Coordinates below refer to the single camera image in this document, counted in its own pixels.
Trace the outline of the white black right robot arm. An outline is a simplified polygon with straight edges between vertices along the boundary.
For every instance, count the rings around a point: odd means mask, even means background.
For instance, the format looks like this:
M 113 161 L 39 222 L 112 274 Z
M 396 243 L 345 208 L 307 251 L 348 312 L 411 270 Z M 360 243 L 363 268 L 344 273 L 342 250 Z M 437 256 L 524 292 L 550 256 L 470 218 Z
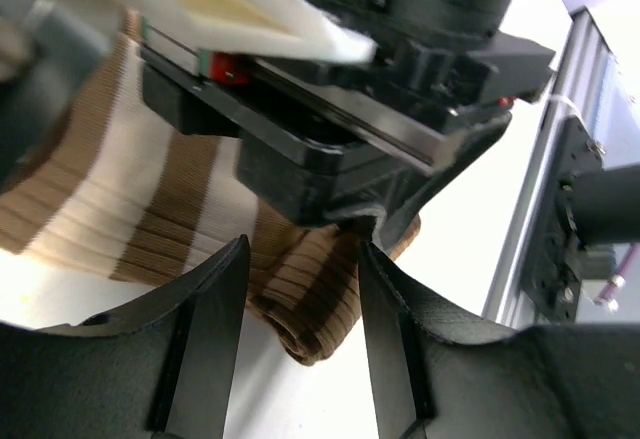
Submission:
M 374 40 L 365 65 L 191 53 L 145 25 L 142 97 L 184 134 L 236 137 L 236 177 L 304 228 L 390 250 L 535 102 L 553 51 L 500 31 L 511 0 L 308 0 Z

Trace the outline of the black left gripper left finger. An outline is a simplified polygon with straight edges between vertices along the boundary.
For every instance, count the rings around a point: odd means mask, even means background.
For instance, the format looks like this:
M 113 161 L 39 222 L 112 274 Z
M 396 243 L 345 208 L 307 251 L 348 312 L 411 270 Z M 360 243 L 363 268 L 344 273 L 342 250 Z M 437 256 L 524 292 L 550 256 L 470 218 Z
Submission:
M 249 279 L 239 237 L 79 325 L 1 328 L 5 438 L 219 438 Z

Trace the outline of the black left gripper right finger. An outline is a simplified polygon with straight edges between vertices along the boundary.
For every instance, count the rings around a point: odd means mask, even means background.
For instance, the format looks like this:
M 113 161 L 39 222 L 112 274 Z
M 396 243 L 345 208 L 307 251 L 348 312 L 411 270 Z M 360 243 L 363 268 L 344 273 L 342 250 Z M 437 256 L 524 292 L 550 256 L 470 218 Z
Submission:
M 635 438 L 639 329 L 483 319 L 371 244 L 358 276 L 383 438 Z

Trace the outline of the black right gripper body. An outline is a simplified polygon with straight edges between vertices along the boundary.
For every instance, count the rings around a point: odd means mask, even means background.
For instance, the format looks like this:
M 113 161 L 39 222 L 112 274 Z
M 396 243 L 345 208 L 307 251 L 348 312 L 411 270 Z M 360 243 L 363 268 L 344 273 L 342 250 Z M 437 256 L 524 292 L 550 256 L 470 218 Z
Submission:
M 236 177 L 294 224 L 360 223 L 389 250 L 420 209 L 536 101 L 553 52 L 498 34 L 467 49 L 402 36 L 364 66 L 143 42 L 143 98 L 186 134 L 240 140 Z

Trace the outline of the brown beige striped sock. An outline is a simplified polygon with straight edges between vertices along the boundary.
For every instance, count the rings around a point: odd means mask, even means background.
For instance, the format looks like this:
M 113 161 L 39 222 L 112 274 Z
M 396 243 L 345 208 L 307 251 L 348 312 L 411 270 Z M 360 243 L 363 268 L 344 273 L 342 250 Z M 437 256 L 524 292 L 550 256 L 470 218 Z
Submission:
M 1 194 L 1 248 L 117 281 L 161 286 L 231 239 L 251 242 L 247 308 L 286 352 L 329 358 L 361 315 L 360 235 L 304 229 L 234 176 L 239 143 L 177 132 L 141 98 L 140 20 Z

